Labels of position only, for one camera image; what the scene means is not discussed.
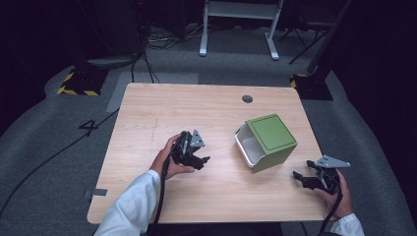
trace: chair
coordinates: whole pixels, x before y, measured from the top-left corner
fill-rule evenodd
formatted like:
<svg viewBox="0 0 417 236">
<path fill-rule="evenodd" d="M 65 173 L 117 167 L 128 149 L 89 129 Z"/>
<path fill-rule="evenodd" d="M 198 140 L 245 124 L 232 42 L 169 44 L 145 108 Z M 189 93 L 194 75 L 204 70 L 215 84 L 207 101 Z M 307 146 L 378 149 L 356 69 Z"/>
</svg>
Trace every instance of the chair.
<svg viewBox="0 0 417 236">
<path fill-rule="evenodd" d="M 295 60 L 297 60 L 301 55 L 303 55 L 307 50 L 309 50 L 312 46 L 314 46 L 320 39 L 322 39 L 328 31 L 330 30 L 331 26 L 333 26 L 336 15 L 333 13 L 329 6 L 323 4 L 323 2 L 314 2 L 310 0 L 300 0 L 295 6 L 295 23 L 292 27 L 285 33 L 283 37 L 279 39 L 282 41 L 286 38 L 292 31 L 295 31 L 298 38 L 304 45 L 304 50 L 298 53 L 294 59 L 292 59 L 289 64 L 292 64 Z M 301 37 L 298 30 L 307 31 L 313 30 L 316 34 L 314 40 L 307 45 L 303 38 Z"/>
</svg>

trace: human hand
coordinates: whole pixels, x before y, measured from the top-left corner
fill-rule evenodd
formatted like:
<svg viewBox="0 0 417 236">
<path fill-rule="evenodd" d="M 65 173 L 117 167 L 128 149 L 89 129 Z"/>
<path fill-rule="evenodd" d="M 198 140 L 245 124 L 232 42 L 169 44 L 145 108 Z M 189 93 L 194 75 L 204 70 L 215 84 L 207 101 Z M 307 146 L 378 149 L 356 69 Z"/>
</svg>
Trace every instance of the human hand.
<svg viewBox="0 0 417 236">
<path fill-rule="evenodd" d="M 346 179 L 338 170 L 337 170 L 337 174 L 339 176 L 340 188 L 341 188 L 341 193 L 343 195 L 343 198 L 337 210 L 334 212 L 334 216 L 337 219 L 340 219 L 344 216 L 347 216 L 353 213 L 353 206 L 352 206 L 352 198 L 350 197 L 350 190 L 349 190 L 349 187 L 347 186 Z M 317 196 L 319 196 L 321 199 L 323 199 L 326 202 L 329 209 L 333 208 L 337 199 L 337 192 L 334 193 L 333 195 L 330 195 L 327 192 L 318 188 L 314 189 L 313 191 L 316 193 Z"/>
<path fill-rule="evenodd" d="M 150 166 L 150 169 L 156 171 L 156 173 L 158 173 L 159 176 L 161 176 L 161 173 L 162 173 L 163 162 L 165 161 L 166 157 L 171 152 L 172 145 L 175 143 L 175 141 L 179 137 L 180 137 L 180 135 L 176 135 L 176 136 L 171 137 L 166 142 L 165 147 L 162 150 L 159 151 L 155 160 L 153 161 L 153 164 Z M 192 166 L 177 165 L 171 159 L 171 161 L 169 161 L 168 173 L 166 175 L 166 180 L 170 179 L 172 176 L 174 176 L 176 174 L 192 173 L 192 172 L 194 172 L 194 170 L 195 169 Z"/>
</svg>

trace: white sleeve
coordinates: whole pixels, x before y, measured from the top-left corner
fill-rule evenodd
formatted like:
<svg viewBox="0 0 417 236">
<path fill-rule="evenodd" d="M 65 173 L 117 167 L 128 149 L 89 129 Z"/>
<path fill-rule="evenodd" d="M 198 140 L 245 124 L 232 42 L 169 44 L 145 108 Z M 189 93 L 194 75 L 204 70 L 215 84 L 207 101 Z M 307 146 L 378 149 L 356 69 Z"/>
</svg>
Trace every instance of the white sleeve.
<svg viewBox="0 0 417 236">
<path fill-rule="evenodd" d="M 354 213 L 346 215 L 336 221 L 330 232 L 343 236 L 365 236 L 361 222 Z"/>
<path fill-rule="evenodd" d="M 148 170 L 136 178 L 107 210 L 94 235 L 140 235 L 148 230 L 156 206 L 159 175 Z"/>
</svg>

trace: white stand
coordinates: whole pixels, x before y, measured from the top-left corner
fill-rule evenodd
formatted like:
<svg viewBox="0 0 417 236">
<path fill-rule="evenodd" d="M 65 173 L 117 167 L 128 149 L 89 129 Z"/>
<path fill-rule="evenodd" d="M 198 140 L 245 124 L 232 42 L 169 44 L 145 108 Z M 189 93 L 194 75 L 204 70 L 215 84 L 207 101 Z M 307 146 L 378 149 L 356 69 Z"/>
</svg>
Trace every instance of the white stand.
<svg viewBox="0 0 417 236">
<path fill-rule="evenodd" d="M 273 60 L 278 60 L 275 45 L 272 41 L 275 32 L 276 23 L 278 22 L 283 0 L 279 0 L 277 5 L 261 5 L 253 3 L 236 3 L 236 2 L 216 2 L 206 0 L 205 16 L 202 43 L 200 45 L 200 56 L 207 55 L 208 47 L 208 23 L 209 16 L 213 17 L 233 17 L 233 18 L 250 18 L 272 20 L 269 32 L 265 33 L 270 56 Z"/>
</svg>

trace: yellow black warning tape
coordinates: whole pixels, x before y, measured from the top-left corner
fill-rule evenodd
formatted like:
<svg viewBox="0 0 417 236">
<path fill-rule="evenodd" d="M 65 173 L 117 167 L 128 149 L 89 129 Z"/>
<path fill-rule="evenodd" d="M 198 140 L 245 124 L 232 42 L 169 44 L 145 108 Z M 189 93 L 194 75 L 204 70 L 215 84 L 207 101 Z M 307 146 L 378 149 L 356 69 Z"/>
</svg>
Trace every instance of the yellow black warning tape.
<svg viewBox="0 0 417 236">
<path fill-rule="evenodd" d="M 69 83 L 74 79 L 74 70 L 72 70 L 65 78 L 61 87 L 58 89 L 57 94 L 65 93 L 70 95 L 99 95 L 99 91 L 89 89 L 73 89 L 68 88 Z"/>
<path fill-rule="evenodd" d="M 310 77 L 310 75 L 295 74 L 295 75 L 290 76 L 289 77 L 289 83 L 290 83 L 290 85 L 291 85 L 291 87 L 293 89 L 297 89 L 297 84 L 295 83 L 295 80 L 294 80 L 295 77 L 298 77 L 298 78 L 300 78 L 300 77 L 308 78 L 308 77 Z"/>
</svg>

